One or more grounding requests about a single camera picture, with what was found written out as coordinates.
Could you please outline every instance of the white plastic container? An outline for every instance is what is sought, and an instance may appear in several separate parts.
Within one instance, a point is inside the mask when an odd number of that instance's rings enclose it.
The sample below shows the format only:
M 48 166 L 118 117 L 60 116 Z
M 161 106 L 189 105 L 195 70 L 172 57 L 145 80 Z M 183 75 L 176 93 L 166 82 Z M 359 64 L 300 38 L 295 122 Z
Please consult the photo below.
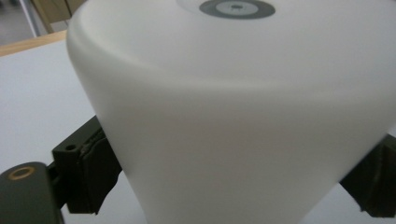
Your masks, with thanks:
M 396 121 L 396 2 L 203 2 L 90 0 L 71 61 L 148 223 L 297 223 Z

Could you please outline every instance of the brass ring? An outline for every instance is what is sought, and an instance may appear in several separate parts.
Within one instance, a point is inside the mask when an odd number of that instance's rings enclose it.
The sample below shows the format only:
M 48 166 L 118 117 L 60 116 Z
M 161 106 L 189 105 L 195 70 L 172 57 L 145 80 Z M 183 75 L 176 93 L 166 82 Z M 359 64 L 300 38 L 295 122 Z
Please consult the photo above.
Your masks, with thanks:
M 20 174 L 20 175 L 17 174 L 17 172 L 20 172 L 20 171 L 24 171 L 24 172 L 22 174 Z M 35 172 L 35 167 L 33 167 L 33 166 L 25 166 L 25 167 L 19 168 L 17 170 L 14 170 L 11 174 L 8 175 L 8 179 L 10 179 L 10 180 L 23 179 L 26 176 L 29 176 L 29 175 L 31 175 L 34 172 Z

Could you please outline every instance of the floor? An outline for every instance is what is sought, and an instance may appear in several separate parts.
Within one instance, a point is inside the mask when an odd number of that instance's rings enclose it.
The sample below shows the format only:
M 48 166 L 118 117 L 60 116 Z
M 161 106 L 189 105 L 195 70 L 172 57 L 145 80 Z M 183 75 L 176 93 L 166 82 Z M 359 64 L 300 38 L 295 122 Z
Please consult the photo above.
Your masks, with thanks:
M 47 32 L 36 14 L 35 20 L 40 34 L 45 35 Z M 66 21 L 56 22 L 52 24 L 52 28 L 55 32 L 62 31 L 67 29 L 67 23 Z M 0 0 L 0 45 L 29 38 L 33 38 L 33 34 L 19 0 Z

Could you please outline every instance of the metal leg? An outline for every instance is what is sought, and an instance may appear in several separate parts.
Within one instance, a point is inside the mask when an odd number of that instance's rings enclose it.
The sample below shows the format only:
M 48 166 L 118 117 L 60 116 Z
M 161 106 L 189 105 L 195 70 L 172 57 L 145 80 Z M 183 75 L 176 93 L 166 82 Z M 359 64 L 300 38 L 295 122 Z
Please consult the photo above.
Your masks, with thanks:
M 32 30 L 33 36 L 40 36 L 40 32 L 38 31 L 37 23 L 35 21 L 35 17 L 32 10 L 32 5 L 29 0 L 20 0 L 21 6 L 23 8 L 23 12 L 26 16 L 27 21 L 29 22 L 30 29 Z

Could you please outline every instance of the white tabletop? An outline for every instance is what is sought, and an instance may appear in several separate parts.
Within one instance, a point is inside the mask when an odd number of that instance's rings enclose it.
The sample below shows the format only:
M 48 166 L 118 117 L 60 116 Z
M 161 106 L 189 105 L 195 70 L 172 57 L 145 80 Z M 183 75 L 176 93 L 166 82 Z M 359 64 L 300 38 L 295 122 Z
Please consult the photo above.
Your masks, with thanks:
M 92 116 L 64 41 L 0 58 L 0 172 L 28 161 L 49 164 L 50 151 Z M 66 224 L 147 224 L 123 174 L 98 216 L 71 215 L 65 207 L 63 214 Z M 337 185 L 300 224 L 394 222 L 361 213 Z

